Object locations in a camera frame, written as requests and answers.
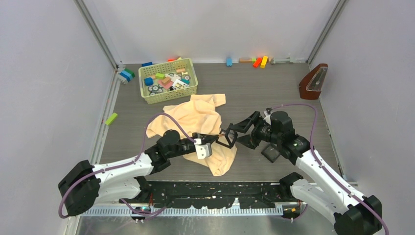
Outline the cream yellow garment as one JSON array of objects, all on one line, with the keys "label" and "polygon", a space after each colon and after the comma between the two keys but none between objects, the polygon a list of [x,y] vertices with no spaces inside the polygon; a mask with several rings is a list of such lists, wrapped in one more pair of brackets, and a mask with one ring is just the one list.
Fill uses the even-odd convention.
[{"label": "cream yellow garment", "polygon": [[[225,94],[193,94],[190,101],[164,106],[163,112],[172,116],[184,131],[192,133],[219,134],[221,130],[221,115],[216,111],[216,107],[226,104]],[[168,117],[160,115],[155,118],[147,127],[146,135],[152,138],[156,135],[162,136],[167,130],[176,130],[181,138],[185,135],[177,125]],[[237,148],[227,148],[217,143],[212,144],[212,155],[205,159],[198,159],[196,153],[184,155],[184,159],[206,166],[210,169],[213,176],[222,176],[227,173],[234,162]]]}]

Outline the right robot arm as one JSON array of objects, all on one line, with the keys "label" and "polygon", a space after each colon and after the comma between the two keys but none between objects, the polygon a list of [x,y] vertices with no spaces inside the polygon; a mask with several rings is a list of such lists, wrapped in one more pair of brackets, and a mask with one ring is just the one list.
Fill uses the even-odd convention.
[{"label": "right robot arm", "polygon": [[273,144],[277,152],[315,181],[309,183],[293,172],[280,179],[282,199],[294,198],[318,211],[334,227],[338,235],[373,235],[386,227],[382,224],[382,204],[372,195],[365,196],[337,174],[305,137],[295,133],[291,118],[277,111],[262,117],[256,111],[245,120],[230,124],[227,132],[234,140],[250,149],[262,141]]}]

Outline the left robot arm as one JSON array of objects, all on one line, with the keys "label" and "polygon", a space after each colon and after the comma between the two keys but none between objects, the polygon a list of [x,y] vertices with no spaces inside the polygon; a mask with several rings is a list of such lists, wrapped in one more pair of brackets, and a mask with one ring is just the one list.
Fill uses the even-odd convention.
[{"label": "left robot arm", "polygon": [[118,199],[146,202],[150,189],[144,186],[145,176],[166,169],[174,157],[190,153],[202,158],[211,156],[211,145],[219,138],[218,134],[193,133],[191,138],[182,139],[178,131],[168,130],[153,146],[134,157],[109,164],[80,161],[58,183],[62,196],[58,214],[68,218],[86,212],[95,204]]}]

